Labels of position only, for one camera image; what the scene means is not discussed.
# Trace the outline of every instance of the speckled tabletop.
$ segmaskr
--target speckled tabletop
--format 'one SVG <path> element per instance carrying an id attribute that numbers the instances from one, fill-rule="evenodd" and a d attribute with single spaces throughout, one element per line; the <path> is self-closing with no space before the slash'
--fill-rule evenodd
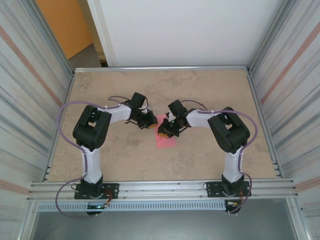
<path id="1" fill-rule="evenodd" d="M 89 101 L 111 106 L 111 95 L 131 98 L 134 92 L 148 98 L 155 115 L 168 112 L 174 100 L 193 99 L 210 110 L 225 107 L 253 117 L 259 126 L 256 141 L 244 152 L 243 170 L 253 178 L 275 178 L 268 146 L 242 70 L 82 72 L 75 76 L 69 101 Z M 185 103 L 197 108 L 195 103 Z M 62 125 L 65 135 L 75 142 L 72 131 L 83 104 L 69 106 Z M 246 119 L 251 135 L 254 126 Z M 176 147 L 156 147 L 153 129 L 139 129 L 124 121 L 110 125 L 101 149 L 101 171 L 105 181 L 170 181 L 220 179 L 224 152 L 210 129 L 192 127 L 176 139 Z M 69 181 L 82 174 L 81 152 L 61 137 L 48 180 Z"/>

